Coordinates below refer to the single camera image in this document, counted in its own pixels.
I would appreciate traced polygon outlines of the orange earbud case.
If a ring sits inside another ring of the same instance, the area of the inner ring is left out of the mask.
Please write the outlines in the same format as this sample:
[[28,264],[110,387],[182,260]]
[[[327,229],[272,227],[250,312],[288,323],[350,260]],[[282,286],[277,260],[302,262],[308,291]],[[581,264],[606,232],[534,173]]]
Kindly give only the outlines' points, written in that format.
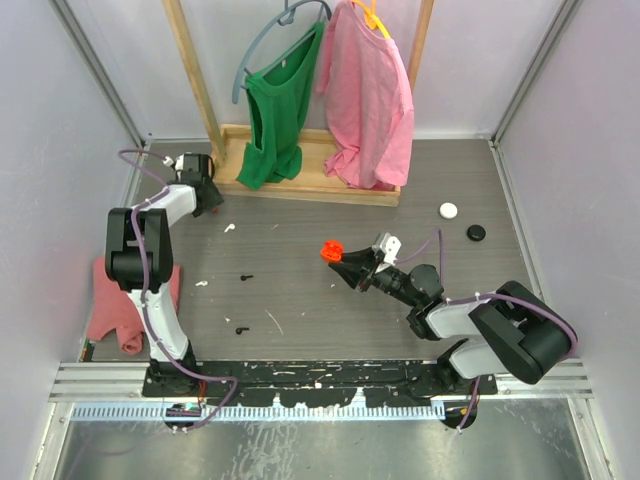
[[344,246],[337,240],[328,240],[324,243],[320,255],[327,263],[338,263],[342,261]]

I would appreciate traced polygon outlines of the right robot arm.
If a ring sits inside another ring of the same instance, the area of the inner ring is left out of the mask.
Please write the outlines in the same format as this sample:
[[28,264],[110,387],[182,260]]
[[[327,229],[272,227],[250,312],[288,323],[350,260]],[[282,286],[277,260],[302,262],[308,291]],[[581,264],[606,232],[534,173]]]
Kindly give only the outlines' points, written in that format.
[[438,359],[438,379],[449,393],[462,393],[474,378],[497,373],[534,385],[577,347],[573,327],[517,281],[452,300],[433,265],[405,273],[373,247],[322,257],[350,288],[375,288],[407,305],[407,321],[418,338],[459,339]]

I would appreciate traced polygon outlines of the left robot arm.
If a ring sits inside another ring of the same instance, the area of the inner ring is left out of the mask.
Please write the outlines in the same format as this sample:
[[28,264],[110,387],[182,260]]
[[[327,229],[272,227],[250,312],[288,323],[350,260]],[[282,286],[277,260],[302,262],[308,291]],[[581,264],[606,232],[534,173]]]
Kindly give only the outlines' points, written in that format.
[[170,229],[186,216],[197,218],[216,209],[223,198],[214,182],[211,156],[191,152],[176,158],[156,155],[174,174],[167,182],[127,157],[150,153],[141,149],[118,152],[121,160],[157,181],[160,189],[132,207],[109,212],[105,272],[139,314],[149,341],[151,379],[164,380],[176,395],[188,396],[200,381],[226,379],[199,372],[192,343],[178,320],[170,290],[174,269]]

